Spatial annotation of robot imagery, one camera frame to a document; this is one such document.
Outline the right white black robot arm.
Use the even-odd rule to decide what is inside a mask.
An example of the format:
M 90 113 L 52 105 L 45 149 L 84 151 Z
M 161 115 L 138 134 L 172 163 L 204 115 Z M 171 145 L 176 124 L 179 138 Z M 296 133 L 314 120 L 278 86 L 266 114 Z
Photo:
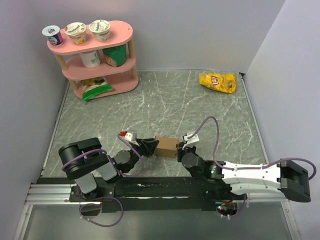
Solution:
M 241 199 L 311 201 L 309 173 L 295 160 L 287 159 L 273 165 L 246 165 L 228 161 L 204 160 L 196 147 L 176 146 L 177 160 L 193 179 L 208 186 L 208 193 L 215 201 Z

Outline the brown cardboard box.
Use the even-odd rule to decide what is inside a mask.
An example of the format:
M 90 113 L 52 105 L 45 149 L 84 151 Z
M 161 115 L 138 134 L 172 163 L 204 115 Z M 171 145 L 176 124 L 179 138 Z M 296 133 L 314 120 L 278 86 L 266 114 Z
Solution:
M 159 141 L 154 155 L 157 157 L 176 158 L 177 157 L 177 145 L 179 143 L 178 138 L 156 136 L 156 140 Z

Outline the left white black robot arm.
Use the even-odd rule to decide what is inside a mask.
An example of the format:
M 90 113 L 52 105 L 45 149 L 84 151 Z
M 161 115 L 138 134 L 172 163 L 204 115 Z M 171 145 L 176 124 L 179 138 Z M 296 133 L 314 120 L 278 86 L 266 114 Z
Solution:
M 58 150 L 62 171 L 69 180 L 76 183 L 78 192 L 87 201 L 94 201 L 99 195 L 93 171 L 97 171 L 107 183 L 112 183 L 127 176 L 143 157 L 153 156 L 159 144 L 155 138 L 138 138 L 125 142 L 129 150 L 121 150 L 115 157 L 102 149 L 97 137 L 69 143 Z

